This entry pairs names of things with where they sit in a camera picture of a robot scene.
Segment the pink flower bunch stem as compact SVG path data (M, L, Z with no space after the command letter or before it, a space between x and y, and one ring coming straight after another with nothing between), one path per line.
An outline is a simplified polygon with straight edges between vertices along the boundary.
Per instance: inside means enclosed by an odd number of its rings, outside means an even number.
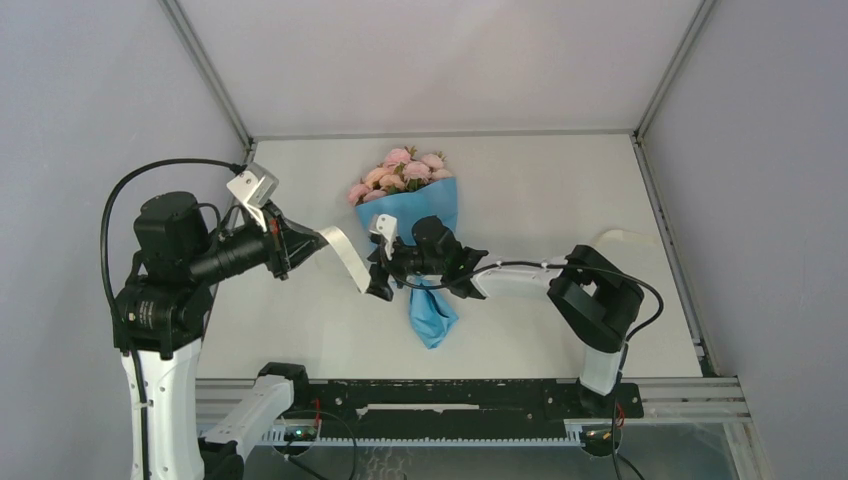
M444 156L440 153L426 154L421 157L420 161L429 168L429 180L431 182L453 177L453 173L446 167Z

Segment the white printed ribbon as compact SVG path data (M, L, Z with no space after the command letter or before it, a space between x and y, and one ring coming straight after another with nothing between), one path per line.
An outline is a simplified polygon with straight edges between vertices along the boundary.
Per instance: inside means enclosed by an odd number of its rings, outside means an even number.
M336 226L319 229L317 233L336 253L358 291L366 294L371 281L370 273L346 234Z

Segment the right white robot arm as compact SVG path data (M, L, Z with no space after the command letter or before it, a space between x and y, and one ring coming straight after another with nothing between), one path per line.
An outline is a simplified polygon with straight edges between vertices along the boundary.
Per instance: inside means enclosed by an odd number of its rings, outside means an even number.
M388 299L388 282L394 280L415 291L446 291L462 299L547 301L584 345L579 406L602 416L616 405L628 334L651 290L648 284L621 272L589 245L551 260L509 260L462 245L436 216L413 225L410 245L388 214L374 216L368 230L376 245L368 258L371 294Z

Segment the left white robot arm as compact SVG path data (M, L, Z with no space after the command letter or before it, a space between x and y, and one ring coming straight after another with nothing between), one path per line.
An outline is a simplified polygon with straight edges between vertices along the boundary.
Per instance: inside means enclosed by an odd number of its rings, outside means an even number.
M249 223L216 239L191 193L159 195L140 209L134 223L140 248L116 298L116 340L138 401L136 478L240 479L271 424L311 407L305 367L270 362L221 425L205 435L196 430L196 374L212 287L261 265L285 279L325 246L274 203L261 211L263 226Z

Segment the blue wrapping paper sheet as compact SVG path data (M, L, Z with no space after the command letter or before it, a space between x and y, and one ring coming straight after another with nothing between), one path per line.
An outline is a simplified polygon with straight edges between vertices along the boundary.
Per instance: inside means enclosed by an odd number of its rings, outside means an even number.
M409 296L409 321L413 331L428 349L438 347L459 319L441 293L425 290L424 275L441 275L444 265L437 256L424 254L413 237L419 220L435 216L442 225L455 230L458 220L457 182L454 178L436 181L415 192L386 195L355 207L362 227L367 230L372 220L382 214L397 220L390 271L413 278L417 287Z

